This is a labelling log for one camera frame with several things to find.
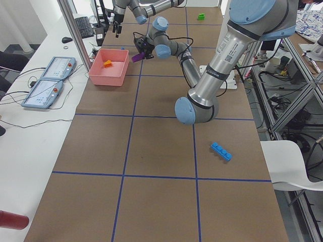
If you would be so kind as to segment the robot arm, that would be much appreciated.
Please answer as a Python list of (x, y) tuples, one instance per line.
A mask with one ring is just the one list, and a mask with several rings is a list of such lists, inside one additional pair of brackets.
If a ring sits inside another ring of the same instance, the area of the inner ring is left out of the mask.
[(165, 11), (170, 8), (177, 8), (184, 1), (180, 0), (165, 0), (156, 1), (145, 7), (142, 7), (137, 0), (119, 0), (115, 1), (114, 5), (114, 20), (113, 20), (113, 33), (116, 34), (116, 38), (122, 32), (122, 23), (124, 21), (124, 16), (126, 9), (128, 8), (134, 15), (135, 20), (139, 25), (143, 25), (147, 22), (147, 19), (155, 16), (157, 13)]
[(187, 44), (168, 38), (166, 18), (154, 19), (147, 38), (156, 55), (175, 56), (190, 90), (176, 101), (177, 119), (186, 125), (206, 123), (219, 111), (217, 91), (227, 80), (238, 60), (255, 41), (277, 40), (291, 36), (296, 27), (298, 1), (231, 1), (227, 32), (218, 44), (212, 60), (200, 73)]

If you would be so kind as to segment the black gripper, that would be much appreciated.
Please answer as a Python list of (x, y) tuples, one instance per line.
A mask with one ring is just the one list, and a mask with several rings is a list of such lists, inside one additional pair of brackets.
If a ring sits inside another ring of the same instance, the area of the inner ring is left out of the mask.
[(116, 38), (118, 38), (122, 32), (121, 24), (123, 23), (123, 21), (124, 21), (124, 14), (114, 13), (113, 32), (116, 32)]
[(154, 50), (154, 45), (151, 45), (149, 43), (143, 44), (143, 52), (145, 53), (145, 59), (152, 59), (154, 58), (152, 52)]

